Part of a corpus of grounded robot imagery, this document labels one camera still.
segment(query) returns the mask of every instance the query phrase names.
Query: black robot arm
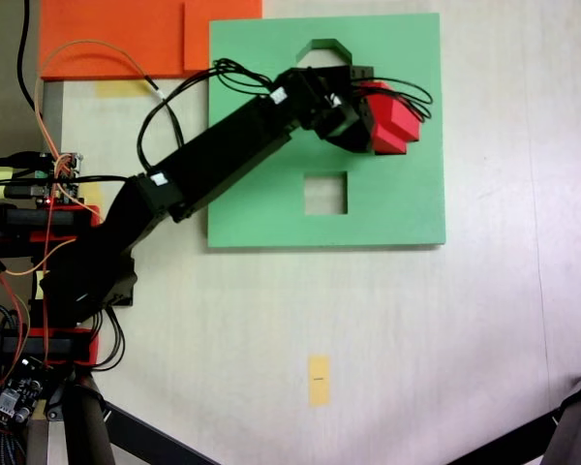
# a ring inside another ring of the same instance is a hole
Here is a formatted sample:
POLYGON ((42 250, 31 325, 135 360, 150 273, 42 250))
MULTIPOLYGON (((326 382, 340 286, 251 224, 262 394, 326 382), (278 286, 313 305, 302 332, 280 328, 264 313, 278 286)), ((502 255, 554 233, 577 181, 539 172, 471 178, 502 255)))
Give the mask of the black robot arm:
POLYGON ((131 250, 168 216, 208 205, 301 127, 350 151, 371 149, 374 124, 353 80, 372 68, 290 69, 148 173, 128 179, 102 225, 54 254, 41 282, 52 326, 74 326, 124 298, 136 282, 131 250))

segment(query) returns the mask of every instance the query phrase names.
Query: black cable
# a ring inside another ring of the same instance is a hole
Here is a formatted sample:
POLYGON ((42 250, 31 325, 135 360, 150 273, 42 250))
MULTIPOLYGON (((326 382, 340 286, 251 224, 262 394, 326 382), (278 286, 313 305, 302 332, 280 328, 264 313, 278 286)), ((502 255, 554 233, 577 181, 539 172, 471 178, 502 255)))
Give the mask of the black cable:
POLYGON ((15 328, 16 321, 13 318, 13 316, 9 313, 9 310, 7 310, 6 307, 3 307, 2 305, 0 305, 0 313, 4 316, 4 318, 9 323, 9 327, 10 328, 15 328))
POLYGON ((352 79, 352 82, 371 81, 371 80, 383 80, 406 85, 421 92, 425 98, 417 97, 407 92, 400 92, 394 89, 383 89, 380 87, 355 87, 355 88, 361 91, 363 95, 382 94, 392 97, 393 99, 396 99, 401 104, 403 104, 420 122, 424 122, 426 119, 430 119, 432 117, 432 113, 427 106, 432 105, 434 103, 433 96, 423 87, 414 84, 413 82, 398 79, 395 77, 367 77, 367 78, 358 77, 352 79))
POLYGON ((9 460, 12 465, 17 465, 15 460, 15 444, 13 443, 13 436, 11 434, 5 434, 5 443, 7 446, 7 454, 9 455, 9 460))
POLYGON ((50 184, 84 184, 88 182, 125 182, 127 177, 114 175, 92 175, 82 176, 76 178, 59 178, 48 177, 45 179, 37 178, 15 178, 15 179, 0 179, 0 186, 43 186, 50 184))
POLYGON ((35 103, 30 97, 30 93, 26 88, 26 83, 23 80, 23 53, 26 50, 26 39, 28 38, 28 25, 30 23, 30 0, 23 0, 23 24, 21 26, 21 38, 19 39, 19 49, 17 50, 17 82, 26 102, 34 111, 35 103))
MULTIPOLYGON (((146 80, 146 82, 148 82, 150 86, 153 87, 153 90, 155 90, 155 92, 157 93, 157 95, 159 95, 163 102, 164 94, 161 92, 159 85, 157 85, 157 83, 150 76, 145 76, 144 80, 146 80)), ((168 110, 168 116, 170 117, 172 129, 174 130, 176 144, 178 145, 179 148, 181 148, 183 145, 185 145, 185 140, 183 139, 183 131, 181 130, 181 124, 178 122, 178 118, 176 117, 174 110, 172 110, 172 107, 166 104, 166 109, 168 110)))
POLYGON ((17 436, 15 436, 14 441, 15 441, 15 445, 19 449, 19 452, 21 453, 21 456, 23 458, 26 458, 26 450, 25 450, 25 447, 22 445, 23 436, 21 437, 21 441, 19 440, 19 438, 17 436))
POLYGON ((100 363, 96 363, 94 365, 90 365, 90 367, 93 370, 95 368, 100 368, 102 366, 105 366, 108 363, 112 363, 112 361, 118 355, 118 351, 120 350, 121 338, 120 338, 120 333, 118 331, 118 326, 116 325, 116 322, 114 321, 113 318, 109 318, 109 320, 112 324, 112 328, 114 329, 114 345, 113 345, 112 350, 110 351, 109 355, 106 357, 106 359, 104 361, 102 361, 100 363))
POLYGON ((114 310, 111 307, 108 307, 106 309, 106 313, 107 316, 109 317, 109 320, 112 323, 112 326, 114 327, 114 336, 115 336, 114 349, 110 353, 110 356, 106 358, 106 360, 102 361, 97 365, 94 365, 92 371, 109 371, 115 368, 123 360, 123 357, 125 356, 126 341, 123 328, 118 323, 116 314, 114 313, 114 310), (108 363, 111 363, 115 359, 116 355, 118 354, 118 350, 120 350, 120 356, 118 357, 118 360, 116 360, 111 366, 106 366, 108 363))
POLYGON ((0 433, 0 465, 7 465, 7 460, 5 459, 4 434, 3 433, 0 433))
POLYGON ((391 89, 381 89, 379 87, 360 87, 362 95, 381 94, 391 97, 405 106, 420 122, 432 118, 431 111, 424 105, 423 101, 416 99, 413 95, 404 92, 396 92, 391 89))
MULTIPOLYGON (((149 113, 144 118, 144 121, 142 122, 142 126, 140 127, 140 130, 138 133, 138 141, 136 144, 136 151, 138 153, 138 159, 139 159, 140 163, 142 164, 142 167, 146 170, 146 172, 150 172, 152 169, 152 166, 148 162, 148 160, 146 159, 146 156, 144 155, 144 150, 142 149, 142 141, 144 139, 144 133, 146 132, 146 129, 148 128, 150 122, 153 120, 155 115, 159 112, 159 110, 162 109, 165 105, 167 105, 177 95, 179 95, 180 93, 189 89, 193 85, 196 85, 199 82, 202 82, 202 81, 207 80, 209 78, 213 78, 215 76, 228 75, 228 74, 245 76, 246 78, 249 78, 251 80, 258 82, 262 87, 264 87, 266 89, 270 89, 271 84, 272 84, 272 81, 269 77, 262 75, 262 74, 259 74, 259 73, 252 72, 252 71, 248 70, 247 68, 239 65, 237 62, 232 61, 228 58, 221 58, 219 60, 215 60, 213 62, 212 68, 209 68, 208 70, 200 71, 200 72, 196 73, 195 75, 185 79, 183 82, 178 84, 174 88, 174 90, 172 90, 172 92, 170 92, 170 94, 160 104, 158 104, 156 107, 154 107, 152 110, 150 110, 149 113)), ((233 79, 232 81, 234 81, 235 83, 238 83, 239 85, 245 84, 244 82, 242 83, 240 81, 236 81, 235 79, 233 79)), ((229 85, 227 85, 227 87, 231 88, 232 90, 236 90, 238 92, 246 93, 245 91, 238 90, 238 89, 231 87, 229 85)))

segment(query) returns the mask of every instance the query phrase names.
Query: black tripod leg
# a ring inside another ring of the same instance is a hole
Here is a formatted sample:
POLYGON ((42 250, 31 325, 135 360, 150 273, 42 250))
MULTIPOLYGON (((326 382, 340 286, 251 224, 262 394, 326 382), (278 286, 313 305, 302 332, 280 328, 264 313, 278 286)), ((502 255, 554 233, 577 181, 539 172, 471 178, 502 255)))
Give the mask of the black tripod leg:
POLYGON ((581 465, 581 399, 562 413, 540 465, 581 465))
POLYGON ((151 465, 220 465, 150 424, 106 403, 109 439, 122 450, 151 465))
POLYGON ((69 465, 114 465, 101 400, 94 392, 66 388, 62 415, 69 465))
POLYGON ((559 417, 559 410, 549 412, 450 462, 449 465, 523 465, 531 462, 546 451, 556 429, 554 419, 559 417))

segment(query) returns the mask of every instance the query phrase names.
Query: orange foam sheet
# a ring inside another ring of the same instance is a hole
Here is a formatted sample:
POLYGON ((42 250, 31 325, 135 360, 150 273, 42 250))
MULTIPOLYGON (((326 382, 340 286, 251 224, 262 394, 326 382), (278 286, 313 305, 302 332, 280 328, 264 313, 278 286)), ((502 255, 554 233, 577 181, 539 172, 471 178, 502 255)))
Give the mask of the orange foam sheet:
MULTIPOLYGON (((57 47, 94 39, 127 50, 153 78, 209 67, 209 21, 262 17, 261 0, 42 0, 39 64, 57 47)), ((45 79, 139 78, 118 52, 76 45, 54 58, 45 79)))

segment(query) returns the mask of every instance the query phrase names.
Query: green board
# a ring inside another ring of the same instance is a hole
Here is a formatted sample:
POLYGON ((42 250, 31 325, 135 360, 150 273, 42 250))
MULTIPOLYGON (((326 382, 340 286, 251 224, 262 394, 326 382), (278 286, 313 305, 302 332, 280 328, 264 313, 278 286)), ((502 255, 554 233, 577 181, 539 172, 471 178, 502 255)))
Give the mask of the green board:
MULTIPOLYGON (((292 141, 209 206, 211 247, 442 244, 442 90, 438 15, 258 19, 211 23, 212 59, 231 58, 272 78, 296 66, 314 40, 336 39, 353 65, 400 78, 434 97, 432 119, 406 155, 352 154, 301 129, 292 141), (345 173, 347 214, 306 215, 306 175, 345 173)), ((249 97, 212 79, 209 122, 249 97)))

